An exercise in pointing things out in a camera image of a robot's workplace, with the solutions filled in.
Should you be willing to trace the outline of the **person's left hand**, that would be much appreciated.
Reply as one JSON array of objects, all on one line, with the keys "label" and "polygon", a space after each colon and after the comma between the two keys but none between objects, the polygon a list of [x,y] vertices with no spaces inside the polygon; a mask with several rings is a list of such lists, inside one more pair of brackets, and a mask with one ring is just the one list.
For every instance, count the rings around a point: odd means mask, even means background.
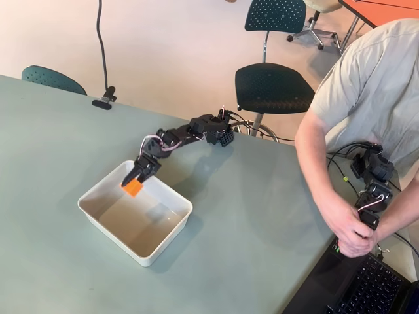
[{"label": "person's left hand", "polygon": [[389,232],[385,230],[382,225],[379,225],[377,229],[372,233],[370,237],[366,239],[367,242],[367,252],[371,252],[380,241],[386,239],[389,236]]}]

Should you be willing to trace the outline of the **person's right hand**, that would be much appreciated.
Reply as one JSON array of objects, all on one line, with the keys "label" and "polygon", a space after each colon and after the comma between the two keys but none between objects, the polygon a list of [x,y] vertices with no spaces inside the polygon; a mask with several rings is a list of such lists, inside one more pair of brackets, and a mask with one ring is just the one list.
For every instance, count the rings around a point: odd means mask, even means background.
[{"label": "person's right hand", "polygon": [[344,256],[365,256],[375,246],[374,231],[360,221],[357,211],[343,199],[327,201],[321,206],[321,215],[337,236]]}]

